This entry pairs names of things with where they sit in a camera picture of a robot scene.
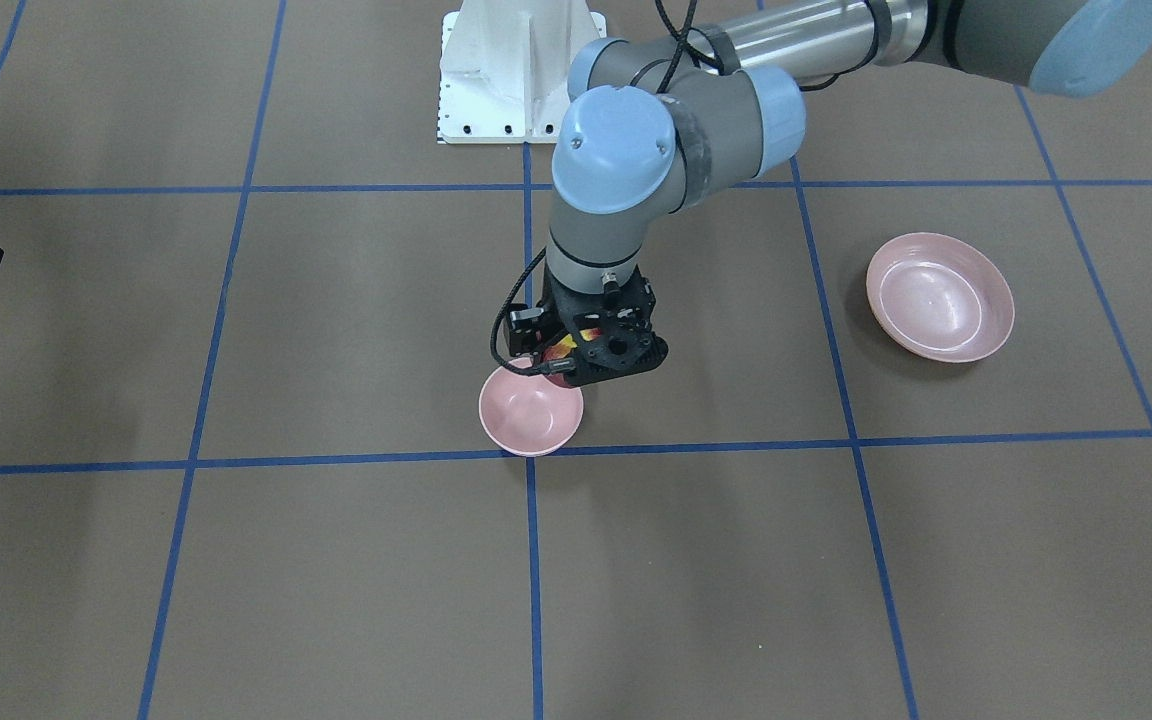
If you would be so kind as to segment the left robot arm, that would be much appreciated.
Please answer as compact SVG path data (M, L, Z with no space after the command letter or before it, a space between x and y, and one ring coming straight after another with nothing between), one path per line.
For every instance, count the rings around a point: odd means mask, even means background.
M590 41L550 164L541 297L499 310L495 361L571 387L662 364L639 266L650 223L790 160L805 96L846 74L915 61L1087 97L1151 45L1152 1L794 1L718 24L689 13L652 44Z

